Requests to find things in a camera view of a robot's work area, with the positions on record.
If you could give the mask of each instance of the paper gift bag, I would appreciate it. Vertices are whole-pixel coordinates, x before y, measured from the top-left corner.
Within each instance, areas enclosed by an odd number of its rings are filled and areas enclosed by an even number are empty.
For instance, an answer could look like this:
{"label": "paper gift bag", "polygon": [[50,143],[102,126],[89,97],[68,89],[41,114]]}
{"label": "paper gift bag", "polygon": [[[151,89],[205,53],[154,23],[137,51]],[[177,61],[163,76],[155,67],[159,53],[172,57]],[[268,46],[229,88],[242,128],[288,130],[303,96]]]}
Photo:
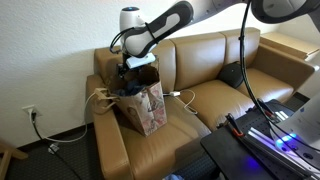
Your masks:
{"label": "paper gift bag", "polygon": [[127,77],[126,80],[137,80],[139,84],[144,85],[143,88],[133,95],[112,94],[111,96],[118,97],[116,105],[122,113],[140,133],[148,136],[167,123],[159,74],[157,69],[152,66],[144,66],[137,74],[132,74],[135,73],[131,72],[130,77]]}

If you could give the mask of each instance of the wall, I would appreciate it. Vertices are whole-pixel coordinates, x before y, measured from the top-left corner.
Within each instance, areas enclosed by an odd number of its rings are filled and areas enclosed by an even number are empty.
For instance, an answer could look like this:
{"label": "wall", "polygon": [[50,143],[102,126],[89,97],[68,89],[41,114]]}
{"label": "wall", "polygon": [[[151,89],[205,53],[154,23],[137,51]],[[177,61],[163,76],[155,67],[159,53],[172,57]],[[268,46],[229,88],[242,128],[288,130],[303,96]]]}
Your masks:
{"label": "wall", "polygon": [[[95,48],[118,33],[119,12],[137,6],[147,21],[171,0],[3,0],[0,1],[0,138],[23,146],[38,138],[21,107],[35,104],[40,132],[51,136],[83,121],[86,76],[93,73]],[[245,5],[185,28],[171,37],[239,28]],[[249,16],[262,32],[277,25]]]}
{"label": "wall", "polygon": [[[277,31],[320,46],[320,33],[308,15],[281,24]],[[320,53],[310,63],[320,66]],[[298,91],[310,98],[319,93],[320,71],[317,71]]]}

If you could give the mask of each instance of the baseboard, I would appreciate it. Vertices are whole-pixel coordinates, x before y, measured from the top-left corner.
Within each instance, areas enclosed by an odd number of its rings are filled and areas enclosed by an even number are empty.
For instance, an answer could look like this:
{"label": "baseboard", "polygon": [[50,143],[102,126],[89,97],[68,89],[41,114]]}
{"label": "baseboard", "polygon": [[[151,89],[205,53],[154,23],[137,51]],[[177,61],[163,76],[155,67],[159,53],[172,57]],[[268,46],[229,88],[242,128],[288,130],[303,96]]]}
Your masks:
{"label": "baseboard", "polygon": [[[93,128],[93,123],[88,123],[87,124],[87,128],[88,129],[92,129]],[[59,134],[56,134],[54,136],[50,136],[49,138],[51,138],[51,139],[62,139],[62,138],[65,138],[67,136],[74,135],[76,133],[81,133],[81,132],[84,131],[84,129],[85,129],[85,126],[83,125],[83,126],[80,126],[80,127],[74,128],[74,129],[70,129],[68,131],[65,131],[65,132],[62,132],[62,133],[59,133]],[[52,143],[52,141],[48,141],[48,140],[45,140],[45,139],[43,140],[43,142]],[[23,152],[29,152],[32,149],[38,148],[40,146],[43,146],[43,142],[41,142],[41,140],[35,141],[35,142],[30,143],[30,144],[18,147],[18,149],[23,151]]]}

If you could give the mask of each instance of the black cable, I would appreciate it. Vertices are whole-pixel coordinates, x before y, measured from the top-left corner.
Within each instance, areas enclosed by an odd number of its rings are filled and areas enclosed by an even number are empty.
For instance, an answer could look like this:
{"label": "black cable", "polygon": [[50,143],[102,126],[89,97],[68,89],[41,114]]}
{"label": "black cable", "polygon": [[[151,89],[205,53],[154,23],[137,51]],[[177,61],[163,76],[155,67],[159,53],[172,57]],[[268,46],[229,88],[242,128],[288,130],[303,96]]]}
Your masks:
{"label": "black cable", "polygon": [[[37,126],[36,126],[36,116],[37,116],[37,113],[35,113],[35,112],[32,112],[32,113],[31,113],[32,126],[33,126],[36,134],[38,135],[39,139],[41,140],[41,142],[43,142],[44,139],[43,139],[43,138],[41,137],[41,135],[39,134],[39,131],[38,131]],[[78,178],[79,180],[82,180],[81,177],[80,177],[80,175],[79,175],[57,152],[55,152],[47,143],[45,143],[45,142],[43,142],[43,143],[44,143],[46,146],[48,146],[48,148],[52,151],[52,153],[53,153],[54,155],[56,155],[56,157],[57,157],[63,164],[65,164],[65,165],[70,169],[70,171],[72,171],[73,174],[74,174],[75,176],[77,176],[77,178]]]}
{"label": "black cable", "polygon": [[[246,72],[246,62],[245,62],[245,57],[244,57],[244,37],[245,37],[245,25],[246,25],[246,20],[247,20],[247,16],[248,16],[248,12],[249,12],[249,8],[250,8],[250,4],[251,4],[251,0],[248,0],[248,3],[247,3],[247,7],[246,7],[246,10],[245,10],[245,14],[244,14],[244,17],[243,17],[243,22],[242,22],[242,26],[241,26],[241,31],[240,31],[240,37],[239,37],[239,40],[240,40],[240,66],[241,66],[241,73],[242,73],[242,76],[243,76],[243,80],[244,80],[244,83],[246,85],[246,88],[247,88],[247,91],[248,91],[248,94],[251,98],[251,100],[253,101],[253,103],[255,104],[255,106],[257,107],[257,109],[263,114],[263,116],[266,118],[266,120],[268,120],[272,125],[274,125],[277,129],[279,129],[281,132],[283,132],[284,134],[290,136],[291,138],[293,138],[294,140],[296,140],[297,142],[303,144],[304,146],[308,147],[308,148],[311,148],[315,151],[320,151],[319,149],[317,148],[314,148],[298,139],[296,139],[295,137],[292,137],[290,134],[288,134],[287,132],[285,132],[282,128],[280,128],[276,123],[272,122],[271,119],[269,119],[269,117],[265,114],[265,112],[263,111],[262,107],[260,106],[260,104],[258,103],[257,99],[255,98],[253,92],[252,92],[252,89],[250,87],[250,84],[248,82],[248,78],[247,78],[247,72]],[[273,127],[270,125],[270,129],[271,131],[279,138],[281,139],[281,137],[279,137],[279,135],[277,133],[275,133]],[[285,145],[287,145],[289,147],[289,149],[293,152],[295,152],[288,144],[287,142],[283,141]],[[302,156],[300,156],[298,153],[295,152],[295,154],[297,156],[299,156],[301,159],[304,159],[302,158]],[[310,166],[314,167],[315,169],[318,169],[320,170],[319,168],[311,165],[310,163],[308,163]]]}
{"label": "black cable", "polygon": [[121,50],[117,50],[117,51],[114,51],[113,50],[113,47],[114,45],[117,43],[117,41],[128,31],[130,31],[131,29],[134,29],[133,27],[132,28],[128,28],[128,29],[125,29],[121,32],[119,32],[112,40],[111,44],[110,44],[110,47],[109,47],[109,50],[110,52],[112,52],[113,54],[119,54],[119,52],[121,52]]}
{"label": "black cable", "polygon": [[153,42],[156,43],[156,44],[159,44],[159,41],[157,41],[156,38],[154,37],[154,35],[153,35],[153,33],[152,33],[152,31],[151,31],[151,29],[149,27],[149,24],[148,23],[144,23],[144,24],[146,25],[151,37],[153,38]]}

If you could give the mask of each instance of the wall outlet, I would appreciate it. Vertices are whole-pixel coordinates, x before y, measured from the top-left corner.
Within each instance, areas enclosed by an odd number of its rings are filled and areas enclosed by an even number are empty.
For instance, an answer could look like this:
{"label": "wall outlet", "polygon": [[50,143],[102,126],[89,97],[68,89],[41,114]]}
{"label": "wall outlet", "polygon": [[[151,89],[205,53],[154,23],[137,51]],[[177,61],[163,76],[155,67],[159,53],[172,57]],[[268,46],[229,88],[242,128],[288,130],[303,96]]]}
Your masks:
{"label": "wall outlet", "polygon": [[29,109],[32,109],[33,112],[37,113],[37,117],[42,116],[42,114],[38,111],[38,109],[36,108],[35,105],[29,105],[29,106],[22,107],[22,110],[24,112],[26,112],[28,115],[29,115]]}

